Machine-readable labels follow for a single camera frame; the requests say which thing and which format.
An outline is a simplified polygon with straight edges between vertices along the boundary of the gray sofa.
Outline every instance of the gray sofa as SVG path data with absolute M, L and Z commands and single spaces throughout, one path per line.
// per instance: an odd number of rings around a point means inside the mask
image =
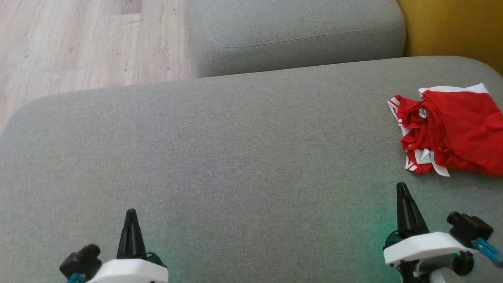
M 190 0 L 199 77 L 401 57 L 395 0 Z
M 0 281 L 63 282 L 88 243 L 115 257 L 126 209 L 170 282 L 399 282 L 382 246 L 406 182 L 432 231 L 453 210 L 493 225 L 503 180 L 404 169 L 386 101 L 503 79 L 411 57 L 90 90 L 39 99 L 0 137 Z M 467 282 L 501 282 L 481 256 Z

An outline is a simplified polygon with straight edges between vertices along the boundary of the sofa seam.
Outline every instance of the sofa seam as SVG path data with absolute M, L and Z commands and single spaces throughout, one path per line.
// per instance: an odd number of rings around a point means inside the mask
M 372 31 L 372 30 L 379 30 L 379 29 L 387 29 L 393 25 L 400 24 L 400 22 L 394 22 L 392 24 L 386 25 L 384 27 L 378 27 L 378 28 L 371 28 L 371 29 L 361 29 L 361 30 L 354 30 L 354 31 L 348 31 L 348 32 L 338 32 L 338 33 L 325 33 L 325 34 L 315 34 L 311 36 L 306 36 L 306 37 L 298 37 L 298 38 L 290 38 L 290 39 L 280 39 L 280 40 L 275 40 L 275 41 L 268 41 L 268 42 L 263 42 L 263 43 L 256 43 L 256 44 L 251 44 L 251 45 L 223 45 L 218 43 L 216 40 L 214 40 L 211 35 L 208 32 L 207 25 L 203 24 L 203 30 L 204 34 L 206 37 L 210 40 L 210 42 L 221 49 L 235 49 L 235 50 L 246 50 L 246 49 L 257 49 L 257 48 L 263 48 L 266 46 L 277 46 L 277 45 L 282 45 L 282 44 L 288 44 L 288 43 L 294 43 L 294 42 L 302 42 L 302 41 L 307 41 L 307 40 L 314 40 L 314 39 L 321 39 L 321 38 L 328 38 L 328 37 L 336 37 L 344 34 L 349 34 L 349 33 L 356 33 L 356 32 L 365 32 L 365 31 Z

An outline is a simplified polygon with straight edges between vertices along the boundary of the sofa cushion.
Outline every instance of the sofa cushion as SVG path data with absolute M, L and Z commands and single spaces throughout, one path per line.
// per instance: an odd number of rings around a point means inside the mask
M 400 57 L 395 0 L 192 0 L 200 77 Z
M 398 282 L 382 247 L 406 182 L 431 231 L 451 211 L 493 225 L 503 180 L 404 169 L 386 101 L 503 79 L 460 57 L 410 57 L 39 99 L 0 137 L 0 281 L 63 282 L 89 243 L 117 253 L 134 207 L 170 282 Z M 476 256 L 467 282 L 500 282 Z

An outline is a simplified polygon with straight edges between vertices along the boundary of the yellow wall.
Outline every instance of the yellow wall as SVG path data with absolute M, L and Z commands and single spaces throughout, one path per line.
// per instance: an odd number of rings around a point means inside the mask
M 397 2 L 407 24 L 406 56 L 464 56 L 503 75 L 502 0 Z

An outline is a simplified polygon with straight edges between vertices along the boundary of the wooden floor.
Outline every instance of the wooden floor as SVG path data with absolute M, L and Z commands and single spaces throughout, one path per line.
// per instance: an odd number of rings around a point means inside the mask
M 26 103 L 192 77 L 186 0 L 0 0 L 0 130 Z

